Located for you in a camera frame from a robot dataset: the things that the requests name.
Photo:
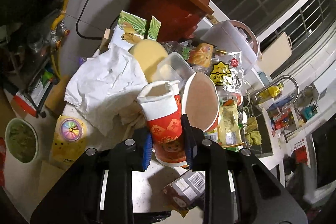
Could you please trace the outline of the crushed kraft paper bowl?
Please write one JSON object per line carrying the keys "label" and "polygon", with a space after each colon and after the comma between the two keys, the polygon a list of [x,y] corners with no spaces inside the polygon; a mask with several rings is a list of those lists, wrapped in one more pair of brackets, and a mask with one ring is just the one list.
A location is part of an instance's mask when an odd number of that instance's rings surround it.
{"label": "crushed kraft paper bowl", "polygon": [[195,72],[186,82],[181,99],[182,114],[191,126],[203,132],[218,124],[219,96],[213,81],[204,73]]}

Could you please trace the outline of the red paper cup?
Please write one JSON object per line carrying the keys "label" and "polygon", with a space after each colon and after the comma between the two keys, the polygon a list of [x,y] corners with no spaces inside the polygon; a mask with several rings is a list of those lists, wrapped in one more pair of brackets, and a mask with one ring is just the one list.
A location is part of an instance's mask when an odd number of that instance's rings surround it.
{"label": "red paper cup", "polygon": [[153,140],[158,162],[165,166],[186,165],[182,136],[182,110],[179,81],[154,81],[137,96]]}

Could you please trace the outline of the brown barcode box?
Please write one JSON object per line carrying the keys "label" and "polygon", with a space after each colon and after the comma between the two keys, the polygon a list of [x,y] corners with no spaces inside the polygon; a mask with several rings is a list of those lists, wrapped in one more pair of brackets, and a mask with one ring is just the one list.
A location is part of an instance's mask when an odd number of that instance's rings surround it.
{"label": "brown barcode box", "polygon": [[205,171],[188,170],[163,188],[163,193],[178,210],[189,210],[204,196]]}

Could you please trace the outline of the yellow-green dish cloth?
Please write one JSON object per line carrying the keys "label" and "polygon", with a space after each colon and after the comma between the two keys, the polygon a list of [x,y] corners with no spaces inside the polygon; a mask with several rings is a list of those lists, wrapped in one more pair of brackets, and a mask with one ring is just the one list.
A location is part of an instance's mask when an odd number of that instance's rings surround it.
{"label": "yellow-green dish cloth", "polygon": [[255,117],[249,117],[244,128],[245,141],[249,145],[262,145],[262,137]]}

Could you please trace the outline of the yellow noodle packet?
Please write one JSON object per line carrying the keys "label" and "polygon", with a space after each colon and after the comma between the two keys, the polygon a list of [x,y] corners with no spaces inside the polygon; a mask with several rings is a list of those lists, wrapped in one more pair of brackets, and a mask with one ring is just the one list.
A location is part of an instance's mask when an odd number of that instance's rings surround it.
{"label": "yellow noodle packet", "polygon": [[223,148],[243,145],[236,104],[220,106],[217,126],[204,135],[206,139],[217,142]]}

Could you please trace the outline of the yellow toy box with spinner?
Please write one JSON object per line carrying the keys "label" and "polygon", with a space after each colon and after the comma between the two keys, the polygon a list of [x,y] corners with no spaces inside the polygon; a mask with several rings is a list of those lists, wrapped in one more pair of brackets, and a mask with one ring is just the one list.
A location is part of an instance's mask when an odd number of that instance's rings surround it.
{"label": "yellow toy box with spinner", "polygon": [[60,115],[56,122],[50,163],[66,170],[83,154],[87,146],[87,127],[83,120]]}

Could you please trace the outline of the green bowl of vegetable scraps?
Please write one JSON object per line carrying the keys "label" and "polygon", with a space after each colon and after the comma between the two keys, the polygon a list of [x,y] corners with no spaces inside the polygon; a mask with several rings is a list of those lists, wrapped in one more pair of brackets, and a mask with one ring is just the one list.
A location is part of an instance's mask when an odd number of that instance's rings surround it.
{"label": "green bowl of vegetable scraps", "polygon": [[19,162],[34,161],[39,150],[38,136],[33,126],[21,118],[13,118],[5,130],[6,148]]}

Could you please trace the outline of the crumpled white paper bag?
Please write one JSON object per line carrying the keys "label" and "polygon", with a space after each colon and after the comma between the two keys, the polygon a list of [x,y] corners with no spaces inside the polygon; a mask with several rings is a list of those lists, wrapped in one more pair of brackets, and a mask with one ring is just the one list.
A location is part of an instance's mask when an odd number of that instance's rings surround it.
{"label": "crumpled white paper bag", "polygon": [[114,43],[96,57],[88,58],[70,79],[64,100],[104,136],[113,129],[113,119],[130,106],[147,85],[134,56]]}

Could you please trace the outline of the silver snack wrapper yellow label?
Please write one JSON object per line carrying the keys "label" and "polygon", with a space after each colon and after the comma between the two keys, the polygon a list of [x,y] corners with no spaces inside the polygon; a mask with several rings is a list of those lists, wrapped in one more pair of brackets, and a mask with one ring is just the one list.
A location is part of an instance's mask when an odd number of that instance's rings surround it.
{"label": "silver snack wrapper yellow label", "polygon": [[242,94],[242,53],[216,50],[209,74],[219,95]]}

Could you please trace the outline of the yellow round sponge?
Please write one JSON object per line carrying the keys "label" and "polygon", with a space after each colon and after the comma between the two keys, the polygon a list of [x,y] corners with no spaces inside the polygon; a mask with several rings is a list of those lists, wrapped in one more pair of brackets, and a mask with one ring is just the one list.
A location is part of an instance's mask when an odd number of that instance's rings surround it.
{"label": "yellow round sponge", "polygon": [[138,61],[148,83],[153,82],[157,65],[168,56],[165,48],[155,40],[142,40],[129,53]]}

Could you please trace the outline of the beige cutting board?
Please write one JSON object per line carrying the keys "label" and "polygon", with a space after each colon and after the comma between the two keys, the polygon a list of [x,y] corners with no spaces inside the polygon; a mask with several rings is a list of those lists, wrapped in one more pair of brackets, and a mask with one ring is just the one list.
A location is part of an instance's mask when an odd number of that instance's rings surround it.
{"label": "beige cutting board", "polygon": [[258,67],[268,76],[274,73],[291,55],[292,43],[290,37],[281,35],[261,54],[257,61]]}

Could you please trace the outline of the white pink rice cooker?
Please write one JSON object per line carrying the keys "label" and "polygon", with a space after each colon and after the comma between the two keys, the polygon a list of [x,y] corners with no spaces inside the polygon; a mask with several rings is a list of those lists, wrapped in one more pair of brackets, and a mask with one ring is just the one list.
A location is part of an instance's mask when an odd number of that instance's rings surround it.
{"label": "white pink rice cooker", "polygon": [[241,52],[246,75],[256,64],[260,43],[251,29],[237,20],[225,20],[213,25],[201,40],[227,52]]}

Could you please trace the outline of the green leaf print carton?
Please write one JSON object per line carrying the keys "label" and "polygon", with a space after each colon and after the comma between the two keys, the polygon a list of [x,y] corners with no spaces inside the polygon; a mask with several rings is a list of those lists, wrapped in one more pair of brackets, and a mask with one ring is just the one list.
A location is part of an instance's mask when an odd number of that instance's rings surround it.
{"label": "green leaf print carton", "polygon": [[160,28],[161,22],[154,16],[146,20],[121,11],[110,42],[128,51],[142,40],[156,40]]}

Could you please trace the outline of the yellow gas pipe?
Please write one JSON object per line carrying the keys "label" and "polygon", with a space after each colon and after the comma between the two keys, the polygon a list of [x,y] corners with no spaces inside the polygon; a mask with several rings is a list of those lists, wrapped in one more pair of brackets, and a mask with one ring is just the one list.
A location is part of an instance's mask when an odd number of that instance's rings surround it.
{"label": "yellow gas pipe", "polygon": [[51,62],[53,66],[53,70],[58,79],[61,79],[60,69],[59,69],[59,61],[56,60],[58,57],[58,50],[62,46],[62,40],[66,38],[70,30],[65,26],[65,16],[67,12],[69,0],[63,0],[62,8],[60,9],[59,15],[55,18],[55,20],[51,24],[50,28],[50,46],[51,46]]}

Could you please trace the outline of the brown clay slow cooker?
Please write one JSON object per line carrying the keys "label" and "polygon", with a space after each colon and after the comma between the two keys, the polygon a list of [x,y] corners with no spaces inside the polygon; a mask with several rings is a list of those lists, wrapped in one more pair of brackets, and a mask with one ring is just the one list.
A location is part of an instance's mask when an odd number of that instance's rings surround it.
{"label": "brown clay slow cooker", "polygon": [[214,13],[210,0],[130,0],[126,11],[143,19],[161,22],[157,42],[185,41],[198,23]]}

